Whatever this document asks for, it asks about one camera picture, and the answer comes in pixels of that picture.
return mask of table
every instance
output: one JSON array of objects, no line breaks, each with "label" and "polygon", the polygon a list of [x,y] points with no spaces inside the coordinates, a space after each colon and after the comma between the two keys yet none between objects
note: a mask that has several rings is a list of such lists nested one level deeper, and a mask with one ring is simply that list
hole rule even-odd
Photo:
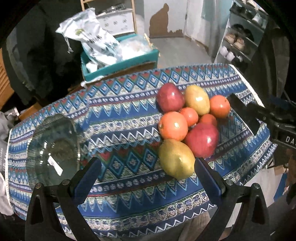
[{"label": "table", "polygon": [[[213,205],[193,174],[185,180],[166,175],[157,159],[161,138],[155,101],[158,89],[172,82],[180,90],[196,84],[210,97],[236,95],[245,103],[262,104],[252,87],[232,65],[206,64],[153,69],[101,81],[60,99],[15,126],[7,150],[7,193],[13,210],[26,218],[32,190],[26,173],[26,148],[36,126],[62,113],[75,122],[81,165],[92,156],[102,161],[102,173],[78,208],[98,236],[130,237],[174,227]],[[235,112],[219,127],[220,142],[209,165],[239,185],[251,179],[271,157],[276,145],[262,123],[256,136]],[[71,233],[62,210],[57,214]]]}]

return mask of tangerine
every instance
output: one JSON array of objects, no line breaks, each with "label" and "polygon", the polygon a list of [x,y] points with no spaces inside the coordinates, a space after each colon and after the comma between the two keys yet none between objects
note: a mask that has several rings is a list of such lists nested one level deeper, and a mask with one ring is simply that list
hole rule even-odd
[{"label": "tangerine", "polygon": [[195,109],[190,107],[185,107],[181,109],[180,113],[185,117],[188,127],[193,126],[198,122],[198,114]]},{"label": "tangerine", "polygon": [[216,118],[226,118],[230,109],[231,107],[226,97],[215,95],[210,99],[210,113]]},{"label": "tangerine", "polygon": [[158,129],[163,139],[182,141],[188,133],[188,124],[182,114],[172,111],[163,115]]},{"label": "tangerine", "polygon": [[212,124],[213,126],[217,127],[217,120],[215,118],[215,116],[211,115],[211,114],[205,114],[200,118],[199,123],[209,123]]}]

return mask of transparent bowl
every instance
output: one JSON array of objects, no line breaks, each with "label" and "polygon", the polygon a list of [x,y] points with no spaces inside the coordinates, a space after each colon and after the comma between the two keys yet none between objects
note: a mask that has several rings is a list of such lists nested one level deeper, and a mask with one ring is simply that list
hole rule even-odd
[{"label": "transparent bowl", "polygon": [[27,146],[26,169],[31,189],[35,184],[58,185],[79,170],[80,146],[71,119],[62,114],[47,117]]}]

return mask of plastic bag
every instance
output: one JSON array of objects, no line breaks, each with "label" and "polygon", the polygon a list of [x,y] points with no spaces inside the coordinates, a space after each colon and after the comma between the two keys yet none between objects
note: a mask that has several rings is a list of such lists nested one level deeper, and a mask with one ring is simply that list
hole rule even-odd
[{"label": "plastic bag", "polygon": [[94,8],[88,8],[60,23],[56,32],[65,37],[69,52],[72,50],[67,38],[80,41],[95,64],[111,65],[121,58],[115,52],[119,42],[100,26]]},{"label": "plastic bag", "polygon": [[151,52],[153,48],[150,45],[144,36],[136,35],[122,40],[115,48],[115,55],[121,56],[121,61],[124,61]]}]

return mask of screw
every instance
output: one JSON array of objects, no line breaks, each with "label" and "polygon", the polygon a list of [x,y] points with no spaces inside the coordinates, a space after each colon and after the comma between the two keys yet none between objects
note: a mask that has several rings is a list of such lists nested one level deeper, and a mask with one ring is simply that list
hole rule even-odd
[{"label": "screw", "polygon": [[42,186],[42,183],[37,183],[37,184],[35,185],[35,187],[36,187],[37,189],[41,188],[41,186]]},{"label": "screw", "polygon": [[65,180],[63,180],[63,181],[62,181],[62,184],[63,184],[63,185],[68,185],[68,184],[69,184],[69,182],[70,182],[70,180],[69,180],[69,179],[65,179]]},{"label": "screw", "polygon": [[234,182],[231,179],[226,180],[226,184],[229,185],[229,186],[233,185],[233,183]]},{"label": "screw", "polygon": [[254,185],[254,187],[257,188],[257,189],[260,188],[260,185],[259,185],[258,183],[254,183],[253,185]]}]

